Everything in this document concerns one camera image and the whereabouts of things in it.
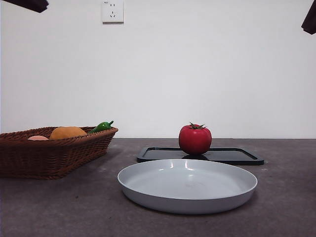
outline green pepper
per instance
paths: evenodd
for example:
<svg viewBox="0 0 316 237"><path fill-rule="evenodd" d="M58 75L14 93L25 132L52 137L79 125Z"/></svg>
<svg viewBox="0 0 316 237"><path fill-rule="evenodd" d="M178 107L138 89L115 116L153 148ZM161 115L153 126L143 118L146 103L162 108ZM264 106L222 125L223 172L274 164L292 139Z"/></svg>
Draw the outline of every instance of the green pepper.
<svg viewBox="0 0 316 237"><path fill-rule="evenodd" d="M102 123L100 123L98 126L96 126L94 129L92 129L91 131L89 131L88 133L101 132L101 131L104 131L104 130L109 130L109 129L111 129L111 124L112 124L113 122L114 122L114 121L111 121L111 122L102 122Z"/></svg>

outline red tomato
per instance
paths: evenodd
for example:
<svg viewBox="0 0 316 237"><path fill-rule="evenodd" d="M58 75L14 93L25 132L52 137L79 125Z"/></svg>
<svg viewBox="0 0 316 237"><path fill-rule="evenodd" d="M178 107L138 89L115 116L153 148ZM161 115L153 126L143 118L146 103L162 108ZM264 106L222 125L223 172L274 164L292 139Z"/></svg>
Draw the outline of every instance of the red tomato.
<svg viewBox="0 0 316 237"><path fill-rule="evenodd" d="M211 132L203 125L191 123L180 130L179 146L185 153L190 155L204 154L209 150L211 143Z"/></svg>

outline gray countertop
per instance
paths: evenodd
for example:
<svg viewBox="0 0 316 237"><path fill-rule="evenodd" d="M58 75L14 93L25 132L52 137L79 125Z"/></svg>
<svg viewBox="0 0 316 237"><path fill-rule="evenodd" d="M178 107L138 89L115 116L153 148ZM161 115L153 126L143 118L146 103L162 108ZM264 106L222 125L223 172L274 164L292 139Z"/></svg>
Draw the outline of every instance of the gray countertop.
<svg viewBox="0 0 316 237"><path fill-rule="evenodd" d="M63 179L0 179L0 237L316 236L316 140L213 139L266 163L240 166L258 178L250 201L211 215L158 212L124 196L117 174L146 145L178 140L113 139L105 156Z"/></svg>

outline white plate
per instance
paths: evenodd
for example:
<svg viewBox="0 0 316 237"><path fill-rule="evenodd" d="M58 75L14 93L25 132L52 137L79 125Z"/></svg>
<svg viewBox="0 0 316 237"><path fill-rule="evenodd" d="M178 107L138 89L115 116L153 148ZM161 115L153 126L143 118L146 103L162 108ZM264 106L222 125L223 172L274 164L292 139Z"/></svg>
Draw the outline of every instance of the white plate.
<svg viewBox="0 0 316 237"><path fill-rule="evenodd" d="M251 198L257 178L236 166L193 159L131 165L118 174L124 194L159 211L206 214L236 208Z"/></svg>

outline toy vegetable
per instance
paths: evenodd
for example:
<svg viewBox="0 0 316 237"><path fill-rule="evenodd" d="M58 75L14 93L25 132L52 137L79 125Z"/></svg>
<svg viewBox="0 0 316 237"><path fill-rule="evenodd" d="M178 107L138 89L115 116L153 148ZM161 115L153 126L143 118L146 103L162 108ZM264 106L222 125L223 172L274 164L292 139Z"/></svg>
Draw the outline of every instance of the toy vegetable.
<svg viewBox="0 0 316 237"><path fill-rule="evenodd" d="M91 131L89 131L88 133L101 132L101 131L104 131L104 130L109 130L109 129L111 129L111 124L112 124L113 122L114 122L114 121L111 121L111 122L102 122L102 123L100 123L98 126L96 126L94 129L92 129Z"/></svg>
<svg viewBox="0 0 316 237"><path fill-rule="evenodd" d="M58 127L52 131L49 139L57 140L84 135L86 135L86 132L79 127Z"/></svg>
<svg viewBox="0 0 316 237"><path fill-rule="evenodd" d="M190 155L201 155L209 150L212 143L211 132L203 125L190 123L180 130L179 146Z"/></svg>

